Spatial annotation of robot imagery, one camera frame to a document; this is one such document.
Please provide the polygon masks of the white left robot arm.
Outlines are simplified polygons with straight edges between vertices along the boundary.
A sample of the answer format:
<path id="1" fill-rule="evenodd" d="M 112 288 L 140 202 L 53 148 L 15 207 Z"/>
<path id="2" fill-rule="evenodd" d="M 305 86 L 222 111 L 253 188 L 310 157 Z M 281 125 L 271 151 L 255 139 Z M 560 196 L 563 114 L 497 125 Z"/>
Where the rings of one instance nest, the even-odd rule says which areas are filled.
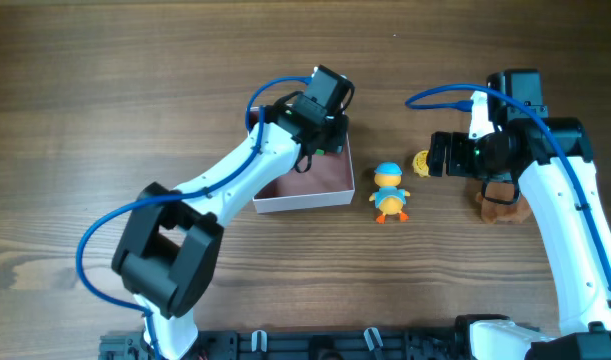
<path id="1" fill-rule="evenodd" d="M 272 181 L 301 172 L 299 164 L 317 152 L 342 151 L 354 84 L 323 65 L 297 80 L 305 89 L 248 105 L 246 139 L 209 170 L 173 189 L 152 183 L 131 203 L 111 268 L 143 313 L 150 358 L 181 359 L 193 347 L 193 308 L 241 209 Z"/>

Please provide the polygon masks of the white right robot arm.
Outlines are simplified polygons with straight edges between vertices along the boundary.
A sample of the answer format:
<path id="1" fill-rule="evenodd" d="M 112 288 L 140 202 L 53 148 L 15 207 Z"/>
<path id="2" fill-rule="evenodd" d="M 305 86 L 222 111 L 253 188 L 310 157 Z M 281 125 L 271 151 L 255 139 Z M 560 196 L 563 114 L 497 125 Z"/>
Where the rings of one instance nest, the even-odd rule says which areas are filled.
<path id="1" fill-rule="evenodd" d="M 453 108 L 472 115 L 467 133 L 436 132 L 427 157 L 433 177 L 511 184 L 536 219 L 553 274 L 560 336 L 500 315 L 462 315 L 451 355 L 462 359 L 611 359 L 611 231 L 596 180 L 591 143 L 576 118 L 551 118 L 540 79 L 501 74 L 487 85 L 450 84 L 406 101 L 469 91 Z"/>

